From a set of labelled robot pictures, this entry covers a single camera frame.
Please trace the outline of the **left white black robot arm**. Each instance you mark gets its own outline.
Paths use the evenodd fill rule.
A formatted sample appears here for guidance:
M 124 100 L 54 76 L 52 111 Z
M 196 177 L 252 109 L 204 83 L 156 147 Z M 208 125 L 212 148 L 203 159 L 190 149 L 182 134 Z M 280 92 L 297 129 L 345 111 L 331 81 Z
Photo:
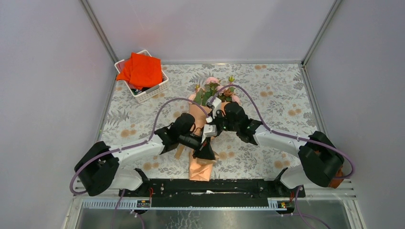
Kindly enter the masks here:
M 131 190 L 136 196 L 148 191 L 147 178 L 137 170 L 128 170 L 126 165 L 148 156 L 158 156 L 183 145 L 194 150 L 198 159 L 214 160 L 211 137 L 217 128 L 211 117 L 195 135 L 195 119 L 184 113 L 169 126 L 157 129 L 151 139 L 135 141 L 120 146 L 95 143 L 76 164 L 74 171 L 89 196 L 98 196 L 110 188 Z

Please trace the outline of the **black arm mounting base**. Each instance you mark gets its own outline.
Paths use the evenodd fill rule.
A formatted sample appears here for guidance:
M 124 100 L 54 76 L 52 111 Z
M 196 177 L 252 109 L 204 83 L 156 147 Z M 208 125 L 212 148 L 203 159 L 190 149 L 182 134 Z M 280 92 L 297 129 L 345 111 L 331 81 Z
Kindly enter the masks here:
M 289 189 L 264 179 L 150 179 L 136 190 L 121 189 L 125 197 L 146 198 L 153 207 L 267 207 L 268 198 L 291 200 L 306 196 L 304 188 Z

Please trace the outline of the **pink fake flower bouquet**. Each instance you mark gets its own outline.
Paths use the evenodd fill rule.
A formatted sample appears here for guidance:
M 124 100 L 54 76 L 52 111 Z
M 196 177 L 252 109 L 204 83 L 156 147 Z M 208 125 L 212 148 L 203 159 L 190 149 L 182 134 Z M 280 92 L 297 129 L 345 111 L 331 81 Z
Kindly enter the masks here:
M 236 102 L 240 104 L 240 98 L 235 93 L 233 82 L 235 78 L 231 75 L 228 78 L 226 85 L 221 85 L 221 80 L 215 77 L 209 77 L 205 80 L 203 86 L 197 84 L 194 93 L 189 96 L 189 100 L 196 102 L 201 106 L 206 106 L 206 103 L 211 97 L 219 98 L 223 103 Z

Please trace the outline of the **tan ribbon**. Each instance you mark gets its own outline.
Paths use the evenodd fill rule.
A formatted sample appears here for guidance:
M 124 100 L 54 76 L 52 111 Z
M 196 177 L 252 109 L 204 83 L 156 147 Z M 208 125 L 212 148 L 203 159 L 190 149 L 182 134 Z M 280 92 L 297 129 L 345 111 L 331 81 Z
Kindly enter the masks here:
M 180 157 L 181 157 L 181 155 L 182 155 L 182 153 L 184 152 L 185 148 L 186 148 L 186 146 L 184 146 L 184 145 L 182 145 L 182 144 L 179 144 L 179 146 L 178 146 L 177 149 L 176 149 L 176 153 L 175 153 L 175 155 L 174 155 L 174 158 L 177 159 L 177 160 L 179 160 Z

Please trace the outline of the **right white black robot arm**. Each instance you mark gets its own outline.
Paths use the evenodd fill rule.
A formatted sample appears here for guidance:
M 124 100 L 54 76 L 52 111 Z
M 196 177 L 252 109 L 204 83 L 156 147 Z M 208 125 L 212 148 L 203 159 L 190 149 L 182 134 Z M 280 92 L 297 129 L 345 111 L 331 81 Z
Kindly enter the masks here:
M 245 143 L 270 146 L 297 157 L 300 164 L 288 167 L 279 173 L 274 183 L 275 193 L 285 197 L 293 188 L 305 184 L 332 187 L 339 179 L 338 173 L 344 158 L 335 150 L 331 141 L 320 131 L 308 137 L 266 127 L 263 121 L 249 118 L 236 102 L 228 103 L 224 109 L 211 111 L 217 134 L 222 131 L 235 132 Z

